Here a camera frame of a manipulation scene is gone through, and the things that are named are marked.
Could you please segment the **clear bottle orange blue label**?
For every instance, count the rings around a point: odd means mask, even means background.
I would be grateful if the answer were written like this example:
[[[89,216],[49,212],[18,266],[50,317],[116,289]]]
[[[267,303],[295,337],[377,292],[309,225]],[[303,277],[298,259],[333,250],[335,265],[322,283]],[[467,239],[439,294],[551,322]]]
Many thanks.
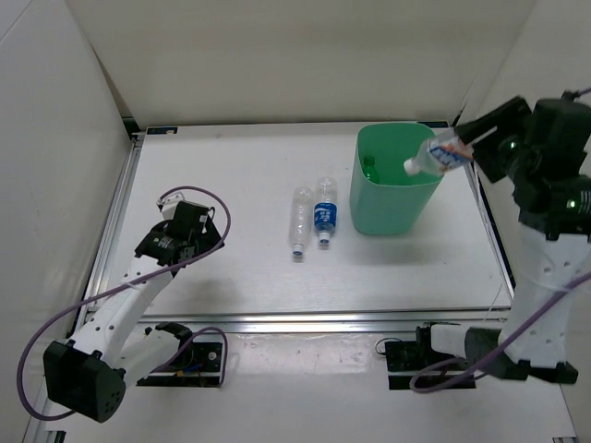
[[[464,144],[454,129],[448,129],[423,141],[416,155],[405,160],[403,167],[408,175],[443,176],[473,160],[472,147]]]

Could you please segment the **clear plastic bottle blue cap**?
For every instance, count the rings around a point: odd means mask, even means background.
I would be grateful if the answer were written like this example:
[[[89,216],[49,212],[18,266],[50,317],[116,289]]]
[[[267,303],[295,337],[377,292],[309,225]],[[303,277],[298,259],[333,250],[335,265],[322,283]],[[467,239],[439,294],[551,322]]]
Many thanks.
[[[308,187],[298,187],[293,194],[289,245],[294,258],[304,256],[311,235],[314,193]]]

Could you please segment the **green soda bottle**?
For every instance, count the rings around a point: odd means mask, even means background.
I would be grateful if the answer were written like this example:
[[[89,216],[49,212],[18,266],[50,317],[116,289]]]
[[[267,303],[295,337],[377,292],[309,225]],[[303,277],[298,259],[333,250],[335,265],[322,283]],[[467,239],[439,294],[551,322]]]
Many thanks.
[[[380,182],[380,175],[375,166],[375,158],[373,156],[365,156],[362,161],[362,170],[364,176],[369,182],[378,184]]]

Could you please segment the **blue label water bottle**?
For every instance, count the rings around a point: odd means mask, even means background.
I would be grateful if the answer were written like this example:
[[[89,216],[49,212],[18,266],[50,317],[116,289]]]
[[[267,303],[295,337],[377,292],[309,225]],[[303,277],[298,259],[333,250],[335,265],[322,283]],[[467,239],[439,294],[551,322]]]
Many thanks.
[[[337,224],[338,185],[332,177],[322,177],[316,184],[316,204],[314,206],[314,229],[321,247],[328,247]]]

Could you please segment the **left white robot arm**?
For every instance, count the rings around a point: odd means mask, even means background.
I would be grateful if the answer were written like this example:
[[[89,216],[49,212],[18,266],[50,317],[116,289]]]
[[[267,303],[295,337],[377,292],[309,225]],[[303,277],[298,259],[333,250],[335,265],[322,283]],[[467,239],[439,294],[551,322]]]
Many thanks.
[[[155,297],[187,260],[220,242],[214,208],[179,201],[163,212],[135,250],[120,293],[107,297],[90,320],[43,354],[48,397],[98,423],[110,419],[126,390],[157,368],[179,371],[194,363],[189,328],[164,322],[130,337]]]

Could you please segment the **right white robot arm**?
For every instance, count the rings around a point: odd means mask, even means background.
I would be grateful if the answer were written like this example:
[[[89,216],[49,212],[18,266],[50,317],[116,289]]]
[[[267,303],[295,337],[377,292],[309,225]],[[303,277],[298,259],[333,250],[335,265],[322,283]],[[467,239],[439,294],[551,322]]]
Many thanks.
[[[571,291],[588,281],[590,179],[581,173],[590,108],[567,90],[529,106],[516,96],[476,120],[426,140],[404,162],[410,175],[443,176],[473,163],[490,182],[509,179],[519,209],[522,258],[513,303],[499,329],[429,323],[416,331],[415,358],[425,368],[466,364],[468,374],[535,377],[573,384],[565,332]]]

